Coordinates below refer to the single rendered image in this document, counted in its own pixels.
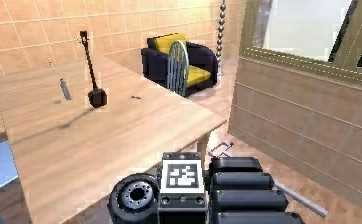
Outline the light wooden table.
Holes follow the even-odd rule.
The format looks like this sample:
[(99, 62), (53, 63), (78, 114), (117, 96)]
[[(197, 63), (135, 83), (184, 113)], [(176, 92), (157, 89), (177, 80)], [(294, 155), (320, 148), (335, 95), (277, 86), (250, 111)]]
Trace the light wooden table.
[(100, 108), (89, 103), (83, 60), (0, 76), (0, 112), (32, 224), (65, 224), (123, 176), (206, 140), (226, 121), (107, 57), (93, 67), (107, 94)]

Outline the grey arched-back chair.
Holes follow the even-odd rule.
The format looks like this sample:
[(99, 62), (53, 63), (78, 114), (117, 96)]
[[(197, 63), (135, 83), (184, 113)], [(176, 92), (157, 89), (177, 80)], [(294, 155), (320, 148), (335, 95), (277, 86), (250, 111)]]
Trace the grey arched-back chair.
[(172, 43), (168, 54), (167, 89), (184, 97), (188, 75), (189, 58), (185, 44), (176, 40)]

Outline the olive-framed window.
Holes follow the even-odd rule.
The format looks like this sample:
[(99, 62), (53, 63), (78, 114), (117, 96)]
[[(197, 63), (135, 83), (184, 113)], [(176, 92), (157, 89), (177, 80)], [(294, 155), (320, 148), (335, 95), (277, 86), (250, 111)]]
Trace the olive-framed window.
[(247, 0), (239, 55), (362, 87), (362, 0)]

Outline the grey pen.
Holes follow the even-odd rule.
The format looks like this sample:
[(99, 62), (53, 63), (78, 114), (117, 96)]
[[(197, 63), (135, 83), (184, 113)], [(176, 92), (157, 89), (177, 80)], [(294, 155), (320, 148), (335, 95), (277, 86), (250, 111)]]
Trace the grey pen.
[(70, 94), (67, 84), (63, 78), (60, 79), (60, 87), (62, 89), (65, 99), (71, 100), (72, 99), (71, 94)]

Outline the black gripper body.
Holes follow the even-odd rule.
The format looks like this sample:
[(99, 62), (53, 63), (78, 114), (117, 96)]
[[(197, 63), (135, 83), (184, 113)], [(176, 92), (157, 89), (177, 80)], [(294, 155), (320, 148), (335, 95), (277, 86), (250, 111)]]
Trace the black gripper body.
[(107, 204), (113, 224), (158, 224), (159, 187), (154, 175), (131, 174), (113, 188)]

